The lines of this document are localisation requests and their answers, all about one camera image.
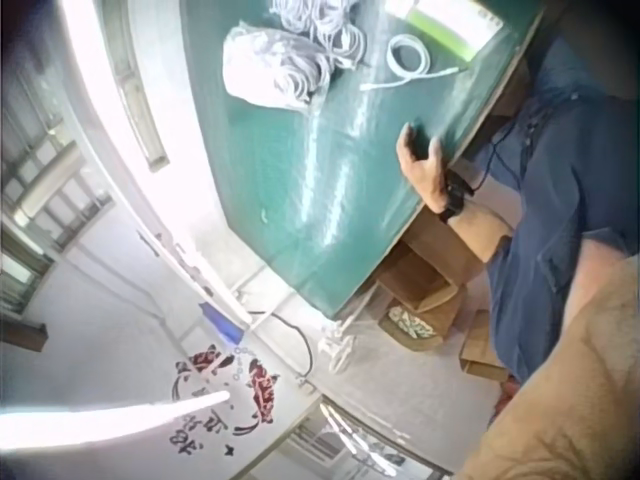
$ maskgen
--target white packaging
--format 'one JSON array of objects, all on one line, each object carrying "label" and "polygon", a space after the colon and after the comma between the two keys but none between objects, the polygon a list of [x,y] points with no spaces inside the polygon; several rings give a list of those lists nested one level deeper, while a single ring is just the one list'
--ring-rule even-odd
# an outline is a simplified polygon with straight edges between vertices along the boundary
[{"label": "white packaging", "polygon": [[300,112],[318,110],[333,68],[322,47],[280,30],[241,22],[224,41],[225,88],[230,95],[254,105]]}]

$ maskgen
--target red koi fish decal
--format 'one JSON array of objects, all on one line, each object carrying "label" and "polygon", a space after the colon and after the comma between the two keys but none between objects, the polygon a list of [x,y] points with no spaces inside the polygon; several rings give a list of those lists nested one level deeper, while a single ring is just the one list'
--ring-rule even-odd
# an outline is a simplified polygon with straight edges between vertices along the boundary
[{"label": "red koi fish decal", "polygon": [[249,383],[253,388],[253,401],[258,411],[253,414],[256,423],[248,427],[235,427],[233,434],[237,437],[253,432],[261,423],[273,423],[273,407],[275,403],[274,386],[280,378],[279,375],[269,375],[260,360],[254,358],[249,364]]},{"label": "red koi fish decal", "polygon": [[[191,363],[196,367],[196,371],[199,373],[209,368],[212,363],[217,362],[221,356],[222,353],[218,351],[217,347],[214,344],[211,344],[209,345],[209,348],[206,352],[196,353],[194,356],[189,357],[189,360],[191,360]],[[213,375],[217,375],[219,368],[228,367],[233,363],[234,360],[235,357],[232,354],[227,355],[224,360],[222,360],[222,362],[212,370],[211,373]],[[191,365],[187,364],[187,362],[177,362],[176,370],[178,370],[178,374],[190,372]]]}]

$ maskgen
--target cardboard box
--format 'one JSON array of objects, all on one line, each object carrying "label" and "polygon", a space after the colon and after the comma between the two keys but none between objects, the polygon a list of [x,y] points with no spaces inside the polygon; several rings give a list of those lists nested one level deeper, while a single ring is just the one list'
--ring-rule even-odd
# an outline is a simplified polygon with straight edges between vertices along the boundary
[{"label": "cardboard box", "polygon": [[460,351],[460,367],[469,375],[505,382],[509,371],[496,356],[489,337],[489,312],[481,310],[467,332]]},{"label": "cardboard box", "polygon": [[459,290],[402,240],[378,266],[374,277],[414,312],[437,307]]},{"label": "cardboard box", "polygon": [[[400,328],[393,320],[391,320],[388,317],[388,314],[380,320],[378,325],[396,342],[411,351],[424,352],[432,350],[441,345],[446,339],[449,329],[451,328],[456,315],[460,311],[466,292],[467,289],[465,287],[460,288],[452,298],[427,312],[412,312],[411,309],[403,305],[403,308],[409,314],[418,317],[433,329],[436,333],[433,337],[413,338],[410,334]],[[395,301],[389,306],[389,309],[397,305],[402,304]]]},{"label": "cardboard box", "polygon": [[465,285],[484,268],[453,229],[428,208],[418,214],[402,241],[452,285]]}]

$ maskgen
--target blue object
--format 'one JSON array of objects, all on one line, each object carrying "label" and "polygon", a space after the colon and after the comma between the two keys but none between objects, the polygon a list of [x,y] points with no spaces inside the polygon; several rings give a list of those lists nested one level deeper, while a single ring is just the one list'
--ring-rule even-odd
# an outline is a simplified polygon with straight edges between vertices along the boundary
[{"label": "blue object", "polygon": [[208,303],[200,303],[199,305],[202,309],[202,314],[216,327],[216,330],[226,342],[238,345],[242,341],[244,330]]}]

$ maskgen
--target green tabletop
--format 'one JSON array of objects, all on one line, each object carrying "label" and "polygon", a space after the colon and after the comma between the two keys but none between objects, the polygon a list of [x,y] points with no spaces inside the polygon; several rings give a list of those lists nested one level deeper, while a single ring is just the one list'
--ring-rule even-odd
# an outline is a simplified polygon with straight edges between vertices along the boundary
[{"label": "green tabletop", "polygon": [[454,157],[486,114],[540,12],[536,0],[487,0],[505,22],[458,75],[360,92],[394,80],[387,43],[420,37],[432,71],[464,62],[435,40],[362,0],[364,64],[332,78],[322,110],[251,105],[226,93],[222,44],[244,21],[278,27],[267,0],[182,0],[189,74],[211,171],[227,221],[291,287],[332,318],[382,260],[420,207],[395,156],[402,125],[418,120]]}]

